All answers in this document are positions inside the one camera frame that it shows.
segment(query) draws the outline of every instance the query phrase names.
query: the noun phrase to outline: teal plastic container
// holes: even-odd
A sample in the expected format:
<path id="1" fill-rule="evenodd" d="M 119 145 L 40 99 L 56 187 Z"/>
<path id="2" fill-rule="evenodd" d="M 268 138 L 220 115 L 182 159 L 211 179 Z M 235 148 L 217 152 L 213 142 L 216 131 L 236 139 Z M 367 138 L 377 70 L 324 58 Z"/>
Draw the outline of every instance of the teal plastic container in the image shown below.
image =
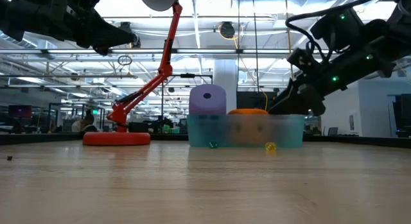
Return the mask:
<path id="1" fill-rule="evenodd" d="M 189 115 L 191 147 L 301 148 L 304 116 Z"/>

